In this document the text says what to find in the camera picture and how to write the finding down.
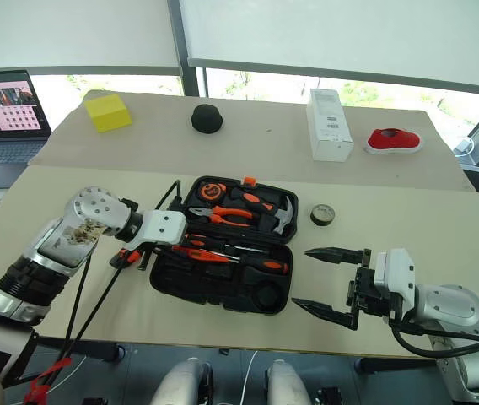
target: red shoe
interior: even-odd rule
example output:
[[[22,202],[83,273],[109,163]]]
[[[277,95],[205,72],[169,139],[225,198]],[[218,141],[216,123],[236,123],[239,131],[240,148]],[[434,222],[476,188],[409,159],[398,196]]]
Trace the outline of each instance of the red shoe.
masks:
[[[413,154],[423,147],[423,140],[413,132],[402,129],[375,129],[367,140],[365,150],[370,154]]]

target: toolbox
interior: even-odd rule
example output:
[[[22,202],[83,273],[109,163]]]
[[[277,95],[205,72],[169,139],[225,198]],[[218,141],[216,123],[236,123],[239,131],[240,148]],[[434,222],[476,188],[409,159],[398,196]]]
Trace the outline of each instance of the toolbox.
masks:
[[[288,301],[298,198],[288,190],[223,177],[198,178],[181,207],[180,246],[155,250],[158,291],[227,310],[276,314]]]

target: robotic arm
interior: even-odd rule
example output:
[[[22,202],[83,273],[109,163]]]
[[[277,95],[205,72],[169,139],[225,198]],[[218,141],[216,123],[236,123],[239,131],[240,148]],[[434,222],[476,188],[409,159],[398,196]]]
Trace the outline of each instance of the robotic arm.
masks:
[[[437,365],[456,402],[479,403],[479,350],[466,349],[479,341],[479,298],[459,285],[416,284],[416,267],[405,249],[392,249],[377,256],[376,269],[369,268],[371,251],[321,248],[305,254],[325,262],[360,264],[348,287],[342,313],[310,300],[292,301],[326,321],[358,329],[360,311],[382,316],[397,341],[406,349],[437,359]],[[433,351],[414,348],[401,332],[428,334]]]
[[[94,251],[101,235],[134,250],[144,242],[180,243],[186,217],[177,211],[137,212],[137,204],[86,187],[51,221],[0,279],[0,403],[3,386],[22,374],[37,344],[38,325],[51,302]]]

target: white cable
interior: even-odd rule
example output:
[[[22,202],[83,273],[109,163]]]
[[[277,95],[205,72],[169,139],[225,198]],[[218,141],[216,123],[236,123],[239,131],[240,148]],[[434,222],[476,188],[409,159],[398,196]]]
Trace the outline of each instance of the white cable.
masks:
[[[469,154],[471,154],[473,151],[474,151],[474,148],[476,147],[476,143],[474,142],[474,139],[472,138],[469,138],[472,142],[472,147],[470,148],[470,150],[468,152],[466,152],[465,154],[456,154],[455,157],[456,158],[462,158],[464,156],[468,156]]]
[[[77,367],[71,371],[71,373],[65,377],[63,380],[61,380],[60,382],[58,382],[55,386],[53,386],[50,390],[48,390],[46,393],[47,394],[50,394],[51,392],[53,392],[56,388],[58,388],[61,384],[63,384],[65,381],[67,381],[69,378],[71,378],[71,376],[76,373],[78,371],[78,369],[80,368],[80,366],[83,364],[84,361],[86,361],[86,358],[88,356],[84,356],[84,358],[82,360],[80,360],[80,363],[78,363]],[[10,405],[24,405],[24,402],[16,402],[16,403],[11,403]]]
[[[250,358],[249,367],[247,367],[247,374],[245,374],[245,380],[243,381],[243,391],[241,392],[241,400],[239,401],[239,405],[243,405],[243,400],[245,398],[245,387],[247,386],[247,379],[249,378],[250,367],[253,364],[253,360],[255,359],[258,350],[253,353],[253,356]]]

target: laptop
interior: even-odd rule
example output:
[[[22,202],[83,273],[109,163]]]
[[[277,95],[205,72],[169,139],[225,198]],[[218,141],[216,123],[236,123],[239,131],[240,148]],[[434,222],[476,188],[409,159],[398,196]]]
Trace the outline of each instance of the laptop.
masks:
[[[50,134],[28,72],[0,72],[0,188],[11,187]]]

